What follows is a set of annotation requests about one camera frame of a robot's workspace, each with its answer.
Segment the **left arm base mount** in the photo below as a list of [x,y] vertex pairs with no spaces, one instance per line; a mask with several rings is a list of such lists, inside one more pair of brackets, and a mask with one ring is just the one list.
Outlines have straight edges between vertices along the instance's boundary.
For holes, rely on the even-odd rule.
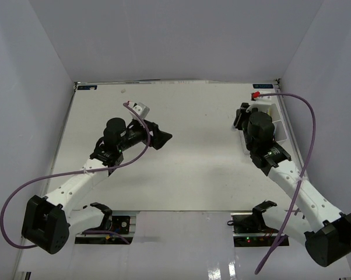
[[88,229],[77,234],[78,237],[104,238],[109,239],[127,238],[135,231],[135,218],[129,215],[113,215],[111,226],[107,230]]

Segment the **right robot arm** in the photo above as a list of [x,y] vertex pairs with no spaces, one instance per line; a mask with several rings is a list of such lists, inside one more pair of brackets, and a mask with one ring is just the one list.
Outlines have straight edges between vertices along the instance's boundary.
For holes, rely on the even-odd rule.
[[290,154],[274,139],[272,117],[260,106],[242,103],[233,125],[241,131],[253,164],[293,198],[301,212],[296,215],[264,201],[253,208],[246,225],[261,233],[277,229],[303,245],[322,267],[351,253],[351,213],[343,213],[300,176]]

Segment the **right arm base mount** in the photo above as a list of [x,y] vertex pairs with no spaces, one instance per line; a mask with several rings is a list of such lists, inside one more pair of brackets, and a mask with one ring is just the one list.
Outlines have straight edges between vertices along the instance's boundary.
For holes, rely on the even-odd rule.
[[264,201],[253,207],[251,212],[231,214],[227,225],[233,230],[235,248],[270,247],[274,244],[280,225],[268,227],[262,214],[276,206],[275,202]]

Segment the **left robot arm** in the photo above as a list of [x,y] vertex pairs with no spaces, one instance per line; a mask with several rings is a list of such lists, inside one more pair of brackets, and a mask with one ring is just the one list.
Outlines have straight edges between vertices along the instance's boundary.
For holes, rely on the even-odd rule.
[[55,254],[71,234],[84,231],[107,233],[113,215],[108,206],[93,202],[78,210],[77,204],[122,165],[125,150],[139,143],[159,150],[172,137],[154,122],[132,120],[126,124],[121,118],[108,120],[103,136],[97,141],[81,173],[74,174],[44,197],[35,195],[29,199],[22,236],[49,254]]

